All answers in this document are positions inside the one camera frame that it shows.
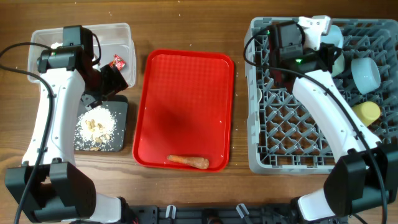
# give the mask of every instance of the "yellow cup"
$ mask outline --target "yellow cup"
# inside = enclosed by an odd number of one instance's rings
[[[365,126],[375,122],[381,114],[379,105],[370,101],[355,105],[352,109]]]

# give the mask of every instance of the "orange carrot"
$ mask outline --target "orange carrot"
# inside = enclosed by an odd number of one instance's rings
[[[188,166],[196,167],[198,169],[207,169],[209,167],[209,160],[202,157],[185,157],[169,155],[167,159],[172,162],[178,162]]]

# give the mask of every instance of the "gray dish rack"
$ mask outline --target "gray dish rack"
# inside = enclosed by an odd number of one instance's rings
[[[291,17],[254,18],[244,38],[268,25]],[[360,94],[350,69],[333,81],[350,106],[365,101],[377,103],[381,117],[369,126],[384,143],[396,142],[398,136],[398,22],[389,19],[333,19],[343,36],[346,67],[354,58],[372,58],[381,74],[381,87]],[[259,35],[249,45],[246,57],[262,64],[268,61],[268,39]],[[293,95],[274,87],[269,71],[245,64],[248,81],[249,116],[248,157],[250,169],[257,174],[328,174],[335,162],[327,140],[311,115]]]

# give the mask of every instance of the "candy wrapper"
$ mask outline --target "candy wrapper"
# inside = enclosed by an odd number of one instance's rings
[[[120,71],[124,66],[126,66],[126,62],[117,54],[115,54],[113,61],[109,63],[109,66],[111,66],[111,68],[116,66],[116,68],[118,68],[118,70]]]

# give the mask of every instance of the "wooden surface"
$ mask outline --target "wooden surface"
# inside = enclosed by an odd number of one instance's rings
[[[123,92],[130,114],[126,147],[119,153],[77,152],[77,167],[90,177],[98,192],[123,196],[130,205],[174,204],[260,205],[288,202],[322,187],[325,175],[255,175],[249,170],[246,119],[247,83],[242,58],[243,38],[252,18],[260,16],[312,16],[398,19],[397,1],[134,1],[82,3],[81,1],[0,4],[0,49],[30,41],[33,31],[75,24],[127,22],[136,46],[137,83]],[[146,57],[155,49],[222,52],[236,64],[231,159],[215,174],[149,169],[131,156],[136,112],[140,101]],[[1,63],[27,68],[28,47],[7,53]],[[33,132],[39,102],[36,84],[25,75],[0,70],[0,224],[13,221],[17,203],[4,186],[8,167],[21,163]],[[381,209],[362,213],[369,223],[379,223]],[[22,223],[28,220],[22,215]],[[389,206],[389,223],[398,223],[398,204]]]

